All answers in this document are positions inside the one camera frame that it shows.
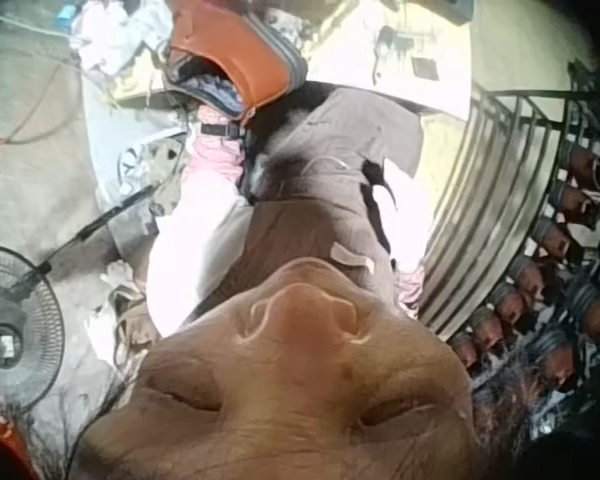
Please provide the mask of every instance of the nostril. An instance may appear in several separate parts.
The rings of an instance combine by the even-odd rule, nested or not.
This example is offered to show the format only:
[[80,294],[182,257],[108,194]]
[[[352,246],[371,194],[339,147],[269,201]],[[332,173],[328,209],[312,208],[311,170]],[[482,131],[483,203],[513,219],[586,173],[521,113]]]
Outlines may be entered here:
[[253,335],[260,325],[262,325],[262,321],[267,312],[267,303],[268,300],[260,300],[251,306],[249,317],[245,320],[244,325],[245,337]]
[[356,335],[359,331],[356,307],[341,298],[331,298],[333,319],[343,332]]

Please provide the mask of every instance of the wire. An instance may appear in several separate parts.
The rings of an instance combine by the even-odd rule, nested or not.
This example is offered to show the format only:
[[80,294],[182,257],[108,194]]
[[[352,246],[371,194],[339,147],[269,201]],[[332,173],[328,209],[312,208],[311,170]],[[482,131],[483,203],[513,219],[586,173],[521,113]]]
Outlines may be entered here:
[[29,24],[20,22],[13,18],[5,17],[3,15],[0,15],[0,21],[4,22],[4,23],[8,23],[10,25],[13,25],[14,27],[22,28],[23,30],[28,30],[30,32],[35,32],[35,33],[47,35],[50,37],[66,38],[67,40],[78,41],[78,42],[82,42],[83,44],[91,43],[91,40],[88,40],[83,37],[69,35],[67,33],[62,33],[62,32],[56,32],[54,30],[48,30],[46,28],[36,27],[34,25],[29,25]]
[[79,103],[81,101],[80,92],[78,92],[76,101],[74,102],[75,105],[71,109],[69,115],[67,115],[67,117],[65,119],[63,119],[62,122],[59,122],[55,127],[51,128],[50,130],[47,130],[45,132],[42,132],[40,134],[34,135],[32,137],[28,137],[28,138],[24,138],[24,139],[13,138],[27,124],[27,122],[30,120],[30,118],[33,116],[35,111],[38,109],[38,107],[42,103],[42,100],[45,98],[45,96],[50,88],[50,85],[52,83],[52,80],[55,77],[55,75],[58,73],[58,70],[60,67],[72,69],[72,70],[76,71],[77,73],[79,73],[80,75],[82,75],[84,78],[86,78],[88,81],[90,81],[101,93],[103,93],[109,99],[110,103],[113,106],[120,108],[120,105],[118,104],[118,102],[115,101],[115,99],[111,96],[111,94],[108,91],[106,91],[101,85],[99,85],[93,78],[91,78],[89,75],[87,75],[87,73],[84,70],[82,70],[80,67],[71,63],[70,59],[61,59],[61,58],[53,57],[50,55],[40,54],[37,52],[31,52],[31,51],[26,51],[26,50],[20,50],[20,49],[13,48],[13,47],[0,46],[0,52],[16,53],[16,54],[20,54],[20,55],[27,56],[27,57],[41,57],[41,58],[44,58],[45,60],[49,60],[49,61],[55,62],[57,64],[57,68],[52,73],[52,76],[51,76],[49,82],[47,82],[47,86],[45,87],[45,90],[43,91],[43,93],[40,95],[40,97],[36,101],[36,104],[34,104],[34,107],[29,111],[29,113],[26,115],[25,119],[18,124],[18,127],[16,127],[16,129],[14,129],[14,131],[10,135],[8,135],[7,137],[0,137],[0,146],[1,145],[25,145],[25,144],[34,143],[34,142],[43,140],[43,139],[48,138],[51,135],[57,133],[58,131],[62,130],[64,127],[66,127],[71,122],[71,120],[73,120],[73,117],[75,117],[75,115],[77,114],[77,112],[79,110],[78,107],[79,107]]
[[61,67],[61,65],[56,65],[56,68],[53,69],[53,72],[51,73],[51,76],[49,77],[49,80],[47,81],[47,84],[44,87],[44,90],[38,96],[38,99],[35,101],[33,106],[29,109],[29,112],[24,116],[24,118],[16,126],[16,128],[14,128],[13,131],[6,137],[0,137],[0,145],[4,145],[7,143],[14,143],[13,137],[15,137],[20,132],[20,130],[22,130],[22,128],[29,122],[29,120],[31,120],[31,117],[33,117],[33,115],[36,113],[36,111],[38,110],[40,105],[42,105],[42,101],[46,98],[47,93],[49,93],[49,89],[51,88],[51,85],[53,84],[53,81],[55,80],[56,75],[60,71],[60,67]]

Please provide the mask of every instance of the red object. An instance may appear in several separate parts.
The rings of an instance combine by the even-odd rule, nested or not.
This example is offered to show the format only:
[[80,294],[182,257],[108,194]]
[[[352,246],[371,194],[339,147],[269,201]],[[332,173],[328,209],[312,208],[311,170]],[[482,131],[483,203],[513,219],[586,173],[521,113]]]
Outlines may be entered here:
[[22,435],[20,435],[18,429],[10,420],[1,416],[0,444],[5,446],[21,463],[21,465],[24,467],[23,470],[26,470],[29,473],[30,480],[38,480],[38,475],[36,475],[33,465],[31,465],[31,461],[29,460],[27,447],[22,439]]

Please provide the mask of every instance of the bag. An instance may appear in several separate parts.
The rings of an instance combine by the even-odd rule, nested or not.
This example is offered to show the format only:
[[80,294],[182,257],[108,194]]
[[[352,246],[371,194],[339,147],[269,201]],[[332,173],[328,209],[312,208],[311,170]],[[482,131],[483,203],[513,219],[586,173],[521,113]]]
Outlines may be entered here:
[[172,2],[166,84],[246,123],[257,108],[302,85],[300,52],[253,13],[203,0]]

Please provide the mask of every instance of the floor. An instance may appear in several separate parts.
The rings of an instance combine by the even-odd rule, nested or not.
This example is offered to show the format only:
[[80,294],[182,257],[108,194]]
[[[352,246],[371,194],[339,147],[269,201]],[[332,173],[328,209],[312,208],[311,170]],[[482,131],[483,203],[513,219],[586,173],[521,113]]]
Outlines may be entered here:
[[[0,12],[51,27],[62,3],[0,0]],[[568,88],[567,62],[576,57],[585,64],[594,62],[586,35],[539,0],[476,0],[472,48],[474,79],[489,89]],[[57,64],[44,56],[66,55],[63,40],[0,24],[0,135],[14,128],[50,82]],[[61,69],[40,112],[20,135],[28,137],[59,123],[62,129],[37,143],[0,147],[0,245],[34,262],[98,214],[82,111],[73,110],[79,94],[77,80],[76,72]],[[429,115],[423,125],[425,145],[418,177],[435,202],[460,144],[463,124]],[[90,352],[84,322],[106,296],[100,274],[114,255],[104,231],[62,259],[51,275],[66,323],[66,361],[54,390],[38,406],[40,418],[53,418],[61,391],[70,392],[69,402],[79,405],[81,414],[97,403],[100,393],[88,395],[89,379],[101,379],[108,371]]]
[[[0,12],[52,28],[51,20],[62,3],[0,0]],[[36,56],[19,53],[22,50]],[[75,71],[65,68],[54,74],[57,63],[46,58],[67,55],[63,39],[0,24],[0,136],[15,128],[49,83],[39,111],[17,138],[62,126],[42,141],[0,147],[0,245],[34,263],[99,214],[79,78]],[[108,287],[100,275],[115,255],[105,229],[53,265],[50,280],[64,315],[65,361],[54,390],[38,404],[38,425],[47,419],[55,424],[61,401],[71,406],[79,422],[87,417],[90,405],[98,402],[100,390],[92,386],[103,383],[109,368],[93,355],[84,322],[106,299]]]

